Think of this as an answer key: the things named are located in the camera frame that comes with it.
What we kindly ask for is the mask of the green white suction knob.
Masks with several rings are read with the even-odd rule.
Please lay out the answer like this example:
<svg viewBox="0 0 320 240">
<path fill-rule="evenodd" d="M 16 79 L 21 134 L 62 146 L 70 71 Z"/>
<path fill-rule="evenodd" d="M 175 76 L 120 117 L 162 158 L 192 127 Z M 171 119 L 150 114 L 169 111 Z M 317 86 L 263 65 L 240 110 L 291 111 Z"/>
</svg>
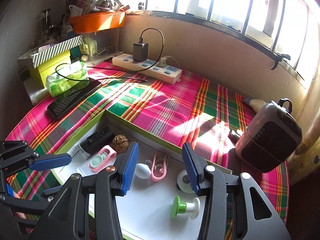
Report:
<svg viewBox="0 0 320 240">
<path fill-rule="evenodd" d="M 178 214 L 187 214 L 190 219 L 195 220 L 200 212 L 200 199 L 195 197 L 191 202 L 182 202 L 176 196 L 171 205 L 170 218 L 174 219 Z"/>
</svg>

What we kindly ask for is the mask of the pink case with green disc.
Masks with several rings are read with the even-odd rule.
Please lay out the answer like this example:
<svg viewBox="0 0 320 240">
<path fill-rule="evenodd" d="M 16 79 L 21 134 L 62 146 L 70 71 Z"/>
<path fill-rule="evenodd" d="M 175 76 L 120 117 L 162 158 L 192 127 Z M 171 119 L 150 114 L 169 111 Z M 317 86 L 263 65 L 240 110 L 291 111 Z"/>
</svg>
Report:
<svg viewBox="0 0 320 240">
<path fill-rule="evenodd" d="M 89 161 L 88 166 L 93 172 L 98 173 L 106 168 L 116 156 L 117 151 L 111 146 L 106 145 Z"/>
</svg>

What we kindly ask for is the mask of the white panda face toy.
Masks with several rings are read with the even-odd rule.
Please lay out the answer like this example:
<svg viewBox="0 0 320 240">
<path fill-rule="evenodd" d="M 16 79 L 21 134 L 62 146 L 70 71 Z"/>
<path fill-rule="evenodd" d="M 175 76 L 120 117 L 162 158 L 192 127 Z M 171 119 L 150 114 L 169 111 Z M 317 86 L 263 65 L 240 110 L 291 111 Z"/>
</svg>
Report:
<svg viewBox="0 0 320 240">
<path fill-rule="evenodd" d="M 177 176 L 177 187 L 184 193 L 194 193 L 185 169 L 183 169 Z"/>
</svg>

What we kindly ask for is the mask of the black folding knife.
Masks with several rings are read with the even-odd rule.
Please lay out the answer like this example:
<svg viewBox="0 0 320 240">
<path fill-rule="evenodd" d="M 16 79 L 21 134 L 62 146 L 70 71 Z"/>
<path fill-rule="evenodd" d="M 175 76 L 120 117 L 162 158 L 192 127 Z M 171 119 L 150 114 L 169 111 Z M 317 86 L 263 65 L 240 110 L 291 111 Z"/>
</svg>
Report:
<svg viewBox="0 0 320 240">
<path fill-rule="evenodd" d="M 98 153 L 104 146 L 109 145 L 114 137 L 114 133 L 106 125 L 82 141 L 78 148 L 82 155 L 88 159 Z"/>
</svg>

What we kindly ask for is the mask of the white round ball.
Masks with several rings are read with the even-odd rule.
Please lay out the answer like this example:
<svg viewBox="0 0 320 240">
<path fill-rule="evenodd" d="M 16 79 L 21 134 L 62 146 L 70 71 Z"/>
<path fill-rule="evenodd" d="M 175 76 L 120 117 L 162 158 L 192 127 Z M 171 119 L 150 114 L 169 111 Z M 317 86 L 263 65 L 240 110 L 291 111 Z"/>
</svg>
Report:
<svg viewBox="0 0 320 240">
<path fill-rule="evenodd" d="M 148 179 L 151 176 L 151 170 L 147 164 L 138 163 L 136 165 L 135 174 L 140 179 Z"/>
</svg>

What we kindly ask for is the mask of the pink ear hook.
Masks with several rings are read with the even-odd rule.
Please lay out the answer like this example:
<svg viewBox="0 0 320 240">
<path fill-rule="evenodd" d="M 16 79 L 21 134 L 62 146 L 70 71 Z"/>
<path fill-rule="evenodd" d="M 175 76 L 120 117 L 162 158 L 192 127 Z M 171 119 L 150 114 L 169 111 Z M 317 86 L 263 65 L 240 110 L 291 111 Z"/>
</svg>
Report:
<svg viewBox="0 0 320 240">
<path fill-rule="evenodd" d="M 158 154 L 156 152 L 152 159 L 147 159 L 145 161 L 145 164 L 150 169 L 151 180 L 157 183 L 167 175 L 168 154 L 162 154 L 160 158 L 158 158 Z"/>
</svg>

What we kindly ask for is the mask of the black smartphone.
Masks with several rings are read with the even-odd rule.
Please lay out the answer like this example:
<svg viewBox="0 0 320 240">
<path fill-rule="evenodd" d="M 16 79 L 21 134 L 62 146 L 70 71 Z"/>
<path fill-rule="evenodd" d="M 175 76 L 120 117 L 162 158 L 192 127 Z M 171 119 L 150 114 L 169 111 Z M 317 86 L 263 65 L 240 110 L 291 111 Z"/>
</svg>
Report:
<svg viewBox="0 0 320 240">
<path fill-rule="evenodd" d="M 95 93 L 102 83 L 98 80 L 89 78 L 85 81 L 80 81 L 72 88 L 58 96 L 48 107 L 48 114 L 55 120 L 59 121 L 65 117 L 74 107 L 82 100 Z"/>
</svg>

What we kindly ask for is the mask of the yellow green box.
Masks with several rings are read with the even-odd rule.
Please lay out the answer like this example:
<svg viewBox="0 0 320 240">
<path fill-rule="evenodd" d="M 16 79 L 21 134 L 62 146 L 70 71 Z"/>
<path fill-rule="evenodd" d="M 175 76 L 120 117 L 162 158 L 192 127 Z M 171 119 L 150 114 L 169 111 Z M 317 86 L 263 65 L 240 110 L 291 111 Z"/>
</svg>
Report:
<svg viewBox="0 0 320 240">
<path fill-rule="evenodd" d="M 34 81 L 36 81 L 42 88 L 45 88 L 47 76 L 54 74 L 56 66 L 62 63 L 71 64 L 69 50 L 56 55 L 55 57 L 39 65 L 37 68 L 28 67 L 30 77 Z"/>
</svg>

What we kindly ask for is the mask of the brown carved walnut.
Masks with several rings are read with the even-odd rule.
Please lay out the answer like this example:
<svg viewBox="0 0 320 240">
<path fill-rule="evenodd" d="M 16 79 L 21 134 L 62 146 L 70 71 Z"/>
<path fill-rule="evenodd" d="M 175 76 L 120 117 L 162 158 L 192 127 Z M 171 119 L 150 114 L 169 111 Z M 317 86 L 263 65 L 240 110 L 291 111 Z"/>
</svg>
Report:
<svg viewBox="0 0 320 240">
<path fill-rule="evenodd" d="M 124 153 L 129 148 L 130 141 L 125 135 L 116 135 L 112 140 L 112 148 L 118 153 Z"/>
</svg>

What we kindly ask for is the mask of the green tissue pack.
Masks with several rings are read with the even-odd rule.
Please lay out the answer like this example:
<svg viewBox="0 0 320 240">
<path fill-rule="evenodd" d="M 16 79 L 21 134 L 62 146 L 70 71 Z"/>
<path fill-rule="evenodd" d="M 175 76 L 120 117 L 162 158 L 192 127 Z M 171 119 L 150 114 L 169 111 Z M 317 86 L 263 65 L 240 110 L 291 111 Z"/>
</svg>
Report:
<svg viewBox="0 0 320 240">
<path fill-rule="evenodd" d="M 82 80 L 88 79 L 85 64 L 81 61 L 62 63 L 54 68 L 54 73 L 46 77 L 46 88 L 55 98 L 60 96 Z"/>
</svg>

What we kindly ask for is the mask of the striped white box lid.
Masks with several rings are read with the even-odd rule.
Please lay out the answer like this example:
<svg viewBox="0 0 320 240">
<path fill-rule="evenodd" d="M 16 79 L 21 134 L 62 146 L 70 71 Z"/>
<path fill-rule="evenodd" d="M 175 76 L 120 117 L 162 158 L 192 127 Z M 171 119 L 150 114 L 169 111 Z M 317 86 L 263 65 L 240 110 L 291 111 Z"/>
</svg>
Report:
<svg viewBox="0 0 320 240">
<path fill-rule="evenodd" d="M 52 59 L 56 55 L 59 55 L 67 50 L 70 50 L 76 46 L 83 44 L 82 35 L 76 36 L 74 38 L 67 39 L 63 42 L 60 42 L 53 47 L 45 49 L 42 52 L 34 53 L 27 52 L 21 55 L 17 59 L 17 64 L 19 66 L 37 68 L 39 65 L 45 63 L 46 61 Z"/>
</svg>

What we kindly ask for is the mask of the plaid pink green tablecloth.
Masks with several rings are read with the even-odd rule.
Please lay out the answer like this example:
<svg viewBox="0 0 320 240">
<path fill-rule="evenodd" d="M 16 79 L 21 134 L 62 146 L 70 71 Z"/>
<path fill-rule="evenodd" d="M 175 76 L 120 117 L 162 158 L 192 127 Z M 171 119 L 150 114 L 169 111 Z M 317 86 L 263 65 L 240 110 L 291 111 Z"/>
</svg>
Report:
<svg viewBox="0 0 320 240">
<path fill-rule="evenodd" d="M 47 113 L 47 97 L 8 135 L 25 140 L 40 153 L 56 153 L 98 114 L 109 111 L 175 146 L 190 142 L 197 154 L 223 167 L 253 175 L 282 220 L 286 219 L 289 185 L 285 164 L 268 173 L 257 172 L 231 153 L 231 130 L 243 131 L 254 112 L 239 94 L 190 72 L 174 85 L 146 77 L 144 83 L 121 80 L 124 72 L 104 63 L 89 71 L 103 86 L 61 121 Z"/>
</svg>

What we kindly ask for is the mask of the black window latch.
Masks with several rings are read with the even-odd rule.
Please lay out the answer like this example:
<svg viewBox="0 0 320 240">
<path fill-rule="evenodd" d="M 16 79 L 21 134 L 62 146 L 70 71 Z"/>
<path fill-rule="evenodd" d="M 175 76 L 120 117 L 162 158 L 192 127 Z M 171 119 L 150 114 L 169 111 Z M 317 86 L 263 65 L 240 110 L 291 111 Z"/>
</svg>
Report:
<svg viewBox="0 0 320 240">
<path fill-rule="evenodd" d="M 274 65 L 271 68 L 271 70 L 275 70 L 278 66 L 278 64 L 283 60 L 283 59 L 287 59 L 287 60 L 291 60 L 291 56 L 289 54 L 280 54 L 277 53 L 276 54 L 276 59 L 274 61 Z"/>
</svg>

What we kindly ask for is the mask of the black charger adapter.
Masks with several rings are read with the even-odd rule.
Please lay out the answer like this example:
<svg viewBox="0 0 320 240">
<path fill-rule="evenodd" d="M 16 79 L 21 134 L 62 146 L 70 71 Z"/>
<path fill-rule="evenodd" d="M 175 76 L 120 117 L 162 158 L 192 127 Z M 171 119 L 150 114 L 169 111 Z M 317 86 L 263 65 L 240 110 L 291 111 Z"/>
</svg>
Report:
<svg viewBox="0 0 320 240">
<path fill-rule="evenodd" d="M 133 44 L 133 60 L 137 62 L 146 61 L 148 58 L 149 44 L 143 42 L 143 38 L 139 38 L 139 42 Z"/>
</svg>

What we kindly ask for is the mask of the white power strip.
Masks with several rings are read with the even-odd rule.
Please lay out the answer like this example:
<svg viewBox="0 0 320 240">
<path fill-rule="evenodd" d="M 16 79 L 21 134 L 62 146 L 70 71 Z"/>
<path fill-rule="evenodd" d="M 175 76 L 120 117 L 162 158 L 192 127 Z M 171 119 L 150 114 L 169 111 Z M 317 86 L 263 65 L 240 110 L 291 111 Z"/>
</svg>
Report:
<svg viewBox="0 0 320 240">
<path fill-rule="evenodd" d="M 165 67 L 157 66 L 157 63 L 152 60 L 138 62 L 133 60 L 133 56 L 129 54 L 121 54 L 112 59 L 112 64 L 118 67 L 131 70 L 133 72 L 142 73 L 148 77 L 175 84 L 182 75 L 182 70 L 173 66 L 166 65 Z"/>
</svg>

